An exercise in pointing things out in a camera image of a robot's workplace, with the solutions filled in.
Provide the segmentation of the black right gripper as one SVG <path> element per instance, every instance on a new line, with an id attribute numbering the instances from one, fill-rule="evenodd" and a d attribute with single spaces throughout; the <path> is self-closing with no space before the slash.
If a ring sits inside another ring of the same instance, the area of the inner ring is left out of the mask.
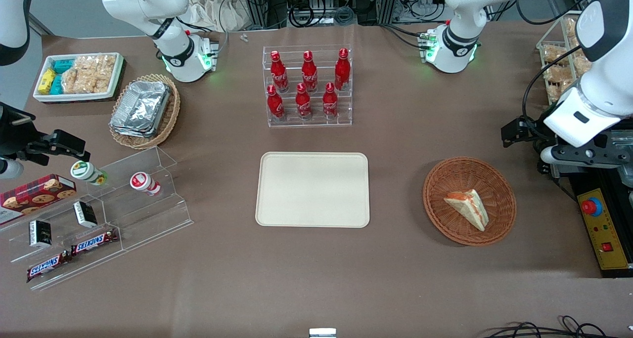
<path id="1" fill-rule="evenodd" d="M 52 155 L 73 157 L 82 162 L 90 160 L 86 142 L 63 131 L 47 134 L 38 131 L 36 117 L 7 104 L 0 104 L 0 155 L 7 160 L 49 162 Z"/>

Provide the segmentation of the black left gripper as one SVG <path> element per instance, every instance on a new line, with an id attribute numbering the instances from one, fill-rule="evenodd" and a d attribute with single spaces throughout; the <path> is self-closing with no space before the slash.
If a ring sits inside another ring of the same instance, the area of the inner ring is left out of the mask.
<path id="1" fill-rule="evenodd" d="M 517 117 L 500 129 L 502 146 L 508 148 L 521 142 L 544 142 L 544 137 L 536 134 L 538 125 L 530 117 Z"/>

